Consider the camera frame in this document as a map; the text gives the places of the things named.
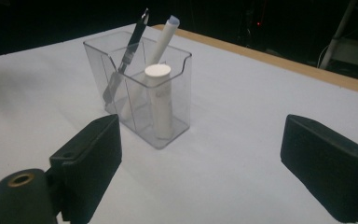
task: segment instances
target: white cylinder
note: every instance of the white cylinder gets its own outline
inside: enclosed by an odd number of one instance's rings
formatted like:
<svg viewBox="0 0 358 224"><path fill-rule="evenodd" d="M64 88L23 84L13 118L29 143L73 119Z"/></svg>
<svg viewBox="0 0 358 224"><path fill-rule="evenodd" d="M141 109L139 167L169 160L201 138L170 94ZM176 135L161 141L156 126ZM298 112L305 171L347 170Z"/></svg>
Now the white cylinder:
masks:
<svg viewBox="0 0 358 224"><path fill-rule="evenodd" d="M147 56L146 67L155 63L158 63L168 44L170 43L176 29L180 24L179 19L174 16L170 16L164 25L164 29L158 37L155 48L151 55ZM147 78L143 78L142 83L147 83ZM126 120L131 118L131 104L132 107L136 105L139 96L142 93L142 86L139 86L129 94L129 101L127 101L121 109L121 118Z"/></svg>
<svg viewBox="0 0 358 224"><path fill-rule="evenodd" d="M167 64L152 64L145 69L153 129L156 138L170 139L172 126L172 86L171 68Z"/></svg>

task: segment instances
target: table surface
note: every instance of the table surface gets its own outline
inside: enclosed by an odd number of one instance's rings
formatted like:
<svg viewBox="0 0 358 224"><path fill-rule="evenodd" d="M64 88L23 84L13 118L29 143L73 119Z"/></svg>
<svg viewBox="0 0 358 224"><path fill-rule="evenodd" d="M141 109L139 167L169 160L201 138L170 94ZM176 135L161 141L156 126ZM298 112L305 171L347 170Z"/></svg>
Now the table surface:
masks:
<svg viewBox="0 0 358 224"><path fill-rule="evenodd" d="M107 115L82 43L133 28L0 56L0 180L47 170ZM296 114L358 143L358 80L186 31L170 45L193 54L190 129L156 150L121 125L123 162L91 223L338 223L281 163L282 134Z"/></svg>

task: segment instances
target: pen holder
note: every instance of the pen holder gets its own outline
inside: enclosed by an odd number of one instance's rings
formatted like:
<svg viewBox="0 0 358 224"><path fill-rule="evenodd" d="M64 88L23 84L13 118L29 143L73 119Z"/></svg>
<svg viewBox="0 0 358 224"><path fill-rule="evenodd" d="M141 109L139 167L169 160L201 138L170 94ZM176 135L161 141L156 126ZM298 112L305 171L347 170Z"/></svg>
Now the pen holder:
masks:
<svg viewBox="0 0 358 224"><path fill-rule="evenodd" d="M190 127L191 53L168 46L159 63L170 67L169 74L151 78L145 62L156 41L141 38L127 46L130 38L118 32L85 41L89 64L104 109L151 146L164 148ZM123 65L126 52L133 55Z"/></svg>

